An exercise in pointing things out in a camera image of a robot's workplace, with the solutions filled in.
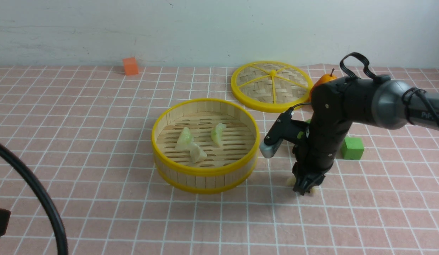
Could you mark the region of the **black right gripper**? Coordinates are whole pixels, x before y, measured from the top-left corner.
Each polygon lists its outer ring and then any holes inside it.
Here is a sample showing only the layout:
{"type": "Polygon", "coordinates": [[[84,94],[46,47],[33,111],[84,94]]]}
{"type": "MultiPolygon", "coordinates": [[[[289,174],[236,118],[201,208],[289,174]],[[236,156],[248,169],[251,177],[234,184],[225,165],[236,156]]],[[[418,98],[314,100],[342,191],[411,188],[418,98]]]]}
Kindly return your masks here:
{"type": "Polygon", "coordinates": [[[295,149],[297,163],[293,172],[294,192],[303,196],[311,195],[315,187],[323,183],[351,124],[347,120],[332,123],[312,120],[309,123],[306,139],[295,149]]]}

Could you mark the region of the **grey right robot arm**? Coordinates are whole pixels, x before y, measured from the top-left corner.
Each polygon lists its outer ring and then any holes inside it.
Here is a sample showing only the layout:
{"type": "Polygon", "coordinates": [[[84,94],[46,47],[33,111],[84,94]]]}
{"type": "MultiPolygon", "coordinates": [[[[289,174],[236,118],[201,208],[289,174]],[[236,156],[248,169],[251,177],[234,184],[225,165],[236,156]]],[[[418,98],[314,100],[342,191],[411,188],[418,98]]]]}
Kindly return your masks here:
{"type": "Polygon", "coordinates": [[[387,130],[407,124],[439,131],[439,93],[428,93],[405,82],[346,77],[320,85],[312,94],[309,123],[293,120],[296,163],[293,191],[301,195],[319,186],[334,165],[353,123],[387,130]]]}

